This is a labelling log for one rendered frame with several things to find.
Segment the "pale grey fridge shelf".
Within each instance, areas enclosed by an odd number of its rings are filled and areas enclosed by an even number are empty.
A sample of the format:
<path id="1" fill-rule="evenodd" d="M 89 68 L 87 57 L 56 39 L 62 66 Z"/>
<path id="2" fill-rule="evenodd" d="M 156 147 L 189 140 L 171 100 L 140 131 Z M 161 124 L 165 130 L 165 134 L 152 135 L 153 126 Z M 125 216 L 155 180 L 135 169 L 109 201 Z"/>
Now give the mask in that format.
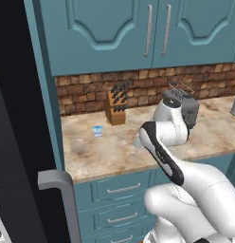
<path id="1" fill-rule="evenodd" d="M 0 218 L 0 243 L 12 243 L 1 218 Z"/>

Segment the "small blue cup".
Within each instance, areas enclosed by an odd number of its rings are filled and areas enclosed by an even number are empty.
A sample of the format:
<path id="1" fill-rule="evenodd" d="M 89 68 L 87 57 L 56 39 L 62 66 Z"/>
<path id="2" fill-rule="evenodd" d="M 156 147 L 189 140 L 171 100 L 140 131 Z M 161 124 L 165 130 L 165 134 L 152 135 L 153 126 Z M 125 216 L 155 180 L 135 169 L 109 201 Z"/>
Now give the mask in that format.
<path id="1" fill-rule="evenodd" d="M 102 136 L 103 127 L 101 125 L 94 125 L 93 128 L 92 128 L 92 130 L 93 130 L 94 136 L 96 138 Z"/>

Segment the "dark grey toaster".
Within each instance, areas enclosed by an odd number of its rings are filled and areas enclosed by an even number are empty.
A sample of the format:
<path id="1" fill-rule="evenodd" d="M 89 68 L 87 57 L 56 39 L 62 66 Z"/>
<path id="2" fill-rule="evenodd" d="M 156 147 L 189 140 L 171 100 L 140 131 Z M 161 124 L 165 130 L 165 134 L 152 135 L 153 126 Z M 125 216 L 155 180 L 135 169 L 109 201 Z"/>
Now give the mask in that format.
<path id="1" fill-rule="evenodd" d="M 183 82 L 168 82 L 169 88 L 163 92 L 164 98 L 173 98 L 182 104 L 182 117 L 189 129 L 196 124 L 199 102 L 194 99 L 194 90 Z"/>

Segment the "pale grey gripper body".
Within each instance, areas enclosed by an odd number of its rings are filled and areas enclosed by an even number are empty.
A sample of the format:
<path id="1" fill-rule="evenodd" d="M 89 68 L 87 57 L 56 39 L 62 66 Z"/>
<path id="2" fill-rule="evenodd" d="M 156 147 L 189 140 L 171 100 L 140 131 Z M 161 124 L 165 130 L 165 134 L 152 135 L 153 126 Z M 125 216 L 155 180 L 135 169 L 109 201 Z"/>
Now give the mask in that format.
<path id="1" fill-rule="evenodd" d="M 135 148 L 143 148 L 144 145 L 143 145 L 143 139 L 144 139 L 144 136 L 143 136 L 143 129 L 140 129 L 138 131 L 138 133 L 136 134 L 136 137 L 133 141 L 133 145 Z"/>

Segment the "teal drawer front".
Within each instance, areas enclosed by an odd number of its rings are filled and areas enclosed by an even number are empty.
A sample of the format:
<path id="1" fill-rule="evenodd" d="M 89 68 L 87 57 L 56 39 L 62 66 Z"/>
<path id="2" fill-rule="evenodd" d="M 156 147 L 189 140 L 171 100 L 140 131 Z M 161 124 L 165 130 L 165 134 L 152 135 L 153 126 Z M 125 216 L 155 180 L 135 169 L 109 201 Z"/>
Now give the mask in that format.
<path id="1" fill-rule="evenodd" d="M 108 223 L 107 218 L 116 219 L 128 215 L 133 215 L 138 212 L 138 216 L 129 220 L 124 220 L 116 223 Z M 95 213 L 94 217 L 94 229 L 100 230 L 104 228 L 115 228 L 122 225 L 131 223 L 135 220 L 139 220 L 147 215 L 147 211 L 141 202 L 129 202 L 120 206 L 114 206 L 111 209 L 105 209 L 102 212 Z"/>
<path id="2" fill-rule="evenodd" d="M 120 230 L 111 234 L 107 234 L 106 236 L 101 236 L 99 240 L 96 241 L 96 243 L 110 243 L 110 239 L 121 239 L 127 237 L 130 234 L 134 236 L 133 240 L 125 243 L 136 243 L 144 238 L 147 231 L 147 224 L 135 225 L 125 230 Z"/>
<path id="3" fill-rule="evenodd" d="M 133 196 L 147 189 L 152 178 L 151 171 L 137 172 L 118 177 L 105 178 L 91 183 L 91 197 L 93 201 L 118 200 Z M 106 189 L 115 190 L 141 183 L 139 188 L 127 192 L 108 194 Z"/>

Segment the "black fridge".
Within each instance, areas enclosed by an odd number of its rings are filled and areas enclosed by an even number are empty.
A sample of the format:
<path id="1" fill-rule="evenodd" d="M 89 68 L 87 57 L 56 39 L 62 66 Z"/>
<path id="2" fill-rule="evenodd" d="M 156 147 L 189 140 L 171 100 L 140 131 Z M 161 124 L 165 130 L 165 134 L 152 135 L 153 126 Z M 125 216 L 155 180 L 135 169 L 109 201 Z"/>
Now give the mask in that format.
<path id="1" fill-rule="evenodd" d="M 71 243 L 61 191 L 38 187 L 46 170 L 65 171 L 40 0 L 0 0 L 0 218 L 12 243 Z"/>

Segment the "wooden knife block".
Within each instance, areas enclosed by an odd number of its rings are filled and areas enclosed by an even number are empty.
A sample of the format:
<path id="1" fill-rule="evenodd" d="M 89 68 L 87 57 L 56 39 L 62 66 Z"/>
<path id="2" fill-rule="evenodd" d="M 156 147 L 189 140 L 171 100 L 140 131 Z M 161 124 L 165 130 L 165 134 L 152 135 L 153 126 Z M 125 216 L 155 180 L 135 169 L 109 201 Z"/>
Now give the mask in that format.
<path id="1" fill-rule="evenodd" d="M 105 114 L 112 125 L 121 125 L 126 121 L 127 93 L 127 84 L 114 84 L 107 92 Z"/>

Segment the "teal wall cupboard door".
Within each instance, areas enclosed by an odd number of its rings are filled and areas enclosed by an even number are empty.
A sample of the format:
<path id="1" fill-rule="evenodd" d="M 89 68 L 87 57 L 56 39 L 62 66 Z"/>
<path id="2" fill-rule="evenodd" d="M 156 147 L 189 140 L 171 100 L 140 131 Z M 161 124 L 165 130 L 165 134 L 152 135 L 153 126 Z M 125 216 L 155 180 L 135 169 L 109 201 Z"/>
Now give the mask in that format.
<path id="1" fill-rule="evenodd" d="M 149 4 L 152 34 L 144 57 Z M 40 0 L 52 74 L 151 67 L 157 7 L 158 0 Z"/>
<path id="2" fill-rule="evenodd" d="M 169 40 L 161 55 L 172 5 Z M 154 67 L 231 63 L 235 57 L 235 0 L 159 0 Z"/>

